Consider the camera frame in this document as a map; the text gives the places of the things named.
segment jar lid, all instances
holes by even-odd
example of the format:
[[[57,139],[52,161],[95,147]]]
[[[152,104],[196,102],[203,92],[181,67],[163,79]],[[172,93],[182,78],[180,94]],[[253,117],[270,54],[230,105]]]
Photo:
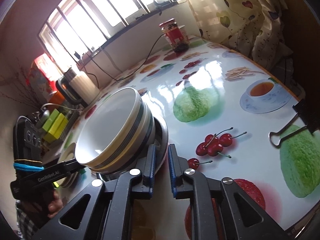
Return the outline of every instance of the jar lid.
[[[169,21],[166,21],[166,22],[164,22],[164,23],[159,24],[159,27],[166,26],[166,25],[168,25],[168,24],[170,24],[170,23],[174,23],[174,19],[173,19],[173,18],[172,18],[171,20],[169,20]]]

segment kettle handle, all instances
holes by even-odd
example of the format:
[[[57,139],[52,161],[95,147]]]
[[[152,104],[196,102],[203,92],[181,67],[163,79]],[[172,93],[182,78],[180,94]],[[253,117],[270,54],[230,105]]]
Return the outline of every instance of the kettle handle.
[[[73,95],[75,98],[79,98],[79,99],[74,99],[72,98],[69,93],[64,89],[63,85],[66,86],[66,88],[70,91],[70,94]],[[65,78],[65,76],[60,77],[57,81],[56,81],[56,88],[58,89],[58,91],[64,96],[64,98],[71,103],[72,105],[76,106],[76,105],[83,105],[84,107],[86,107],[87,103],[85,103],[83,101],[82,98],[80,98],[80,96],[77,94],[77,92],[70,86],[70,84],[68,83],[67,79]]]

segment metal rivet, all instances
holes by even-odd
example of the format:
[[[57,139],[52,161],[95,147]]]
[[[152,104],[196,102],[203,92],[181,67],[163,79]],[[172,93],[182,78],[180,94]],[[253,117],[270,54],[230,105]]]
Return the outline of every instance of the metal rivet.
[[[102,185],[102,180],[101,179],[95,179],[91,182],[91,185],[94,187],[100,187]]]
[[[132,176],[137,176],[140,174],[140,170],[139,169],[132,169],[129,171],[129,173],[132,175]]]
[[[226,185],[231,185],[233,183],[233,180],[229,177],[225,177],[222,179],[222,182]]]
[[[195,174],[196,173],[196,171],[194,170],[194,169],[186,169],[185,171],[185,174],[187,174],[187,175],[193,175],[193,174]]]

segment stacked bowls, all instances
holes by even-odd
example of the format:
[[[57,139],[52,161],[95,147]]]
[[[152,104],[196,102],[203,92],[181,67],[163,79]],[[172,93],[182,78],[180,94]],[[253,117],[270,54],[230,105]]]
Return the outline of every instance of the stacked bowls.
[[[153,115],[137,90],[110,96],[87,120],[76,143],[76,160],[92,171],[127,169],[155,139]]]

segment plaid shirt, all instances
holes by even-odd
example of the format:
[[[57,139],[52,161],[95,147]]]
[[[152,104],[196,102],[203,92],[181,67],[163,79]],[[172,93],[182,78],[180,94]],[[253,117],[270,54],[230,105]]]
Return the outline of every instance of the plaid shirt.
[[[30,220],[28,215],[22,211],[20,200],[16,201],[17,225],[19,237],[22,240],[31,240],[31,237],[38,231],[38,228]]]

